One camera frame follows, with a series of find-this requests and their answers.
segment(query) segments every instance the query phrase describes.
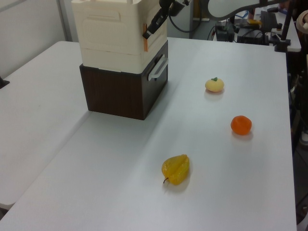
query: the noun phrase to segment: cream-colored fruit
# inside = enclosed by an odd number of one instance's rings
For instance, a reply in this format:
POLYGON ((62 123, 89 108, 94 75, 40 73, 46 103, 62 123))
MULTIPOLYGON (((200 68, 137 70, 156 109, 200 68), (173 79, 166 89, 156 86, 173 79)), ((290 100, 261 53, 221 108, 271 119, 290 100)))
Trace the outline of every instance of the cream-colored fruit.
POLYGON ((220 78, 213 78, 205 83, 205 88, 212 92, 220 92, 224 86, 225 84, 220 78))

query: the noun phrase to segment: table surface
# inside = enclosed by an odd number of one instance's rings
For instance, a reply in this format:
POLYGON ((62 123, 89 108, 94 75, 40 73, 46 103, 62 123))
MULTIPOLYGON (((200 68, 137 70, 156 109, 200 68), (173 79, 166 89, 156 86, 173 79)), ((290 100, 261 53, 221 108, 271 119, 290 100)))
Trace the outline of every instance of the table surface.
POLYGON ((285 54, 168 40, 169 82, 146 120, 92 113, 0 231, 296 231, 285 54), (213 77, 223 93, 205 91, 213 77), (237 115, 249 135, 232 133, 237 115), (162 163, 179 154, 188 178, 163 184, 162 163))
POLYGON ((78 44, 58 42, 0 89, 0 207, 9 209, 89 115, 78 44))

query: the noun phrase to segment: orange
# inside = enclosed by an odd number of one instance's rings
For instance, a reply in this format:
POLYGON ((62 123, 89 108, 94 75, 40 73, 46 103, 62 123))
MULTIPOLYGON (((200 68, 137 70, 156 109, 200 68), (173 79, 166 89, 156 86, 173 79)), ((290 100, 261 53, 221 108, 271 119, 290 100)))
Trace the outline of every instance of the orange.
POLYGON ((250 119, 243 115, 239 115, 233 118, 231 122, 231 129, 239 135, 247 135, 250 132, 252 122, 250 119))

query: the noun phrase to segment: drawer handle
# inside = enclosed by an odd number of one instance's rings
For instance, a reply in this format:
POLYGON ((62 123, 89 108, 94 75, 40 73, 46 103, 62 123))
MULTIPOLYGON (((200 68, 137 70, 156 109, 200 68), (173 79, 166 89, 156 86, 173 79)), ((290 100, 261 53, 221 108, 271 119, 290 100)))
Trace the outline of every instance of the drawer handle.
POLYGON ((165 70, 165 68, 167 67, 167 65, 168 65, 168 58, 165 58, 165 55, 163 55, 157 62, 153 70, 150 72, 148 80, 150 81, 152 78, 159 78, 160 75, 165 70))

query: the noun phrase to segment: toy fruit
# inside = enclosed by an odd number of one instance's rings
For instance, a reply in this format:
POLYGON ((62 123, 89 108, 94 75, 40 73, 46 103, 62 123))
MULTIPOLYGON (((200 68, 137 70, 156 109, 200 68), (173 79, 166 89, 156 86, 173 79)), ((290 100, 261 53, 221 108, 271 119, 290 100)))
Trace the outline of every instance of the toy fruit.
POLYGON ((212 92, 219 92, 223 90, 225 84, 220 78, 212 78, 205 83, 205 88, 212 92))
POLYGON ((252 122, 250 119, 243 115, 239 115, 233 118, 231 122, 231 129, 239 135, 247 135, 250 132, 252 122))
POLYGON ((187 155, 178 155, 169 158, 163 163, 162 172, 165 180, 169 180, 174 185, 181 184, 189 172, 189 158, 187 155))

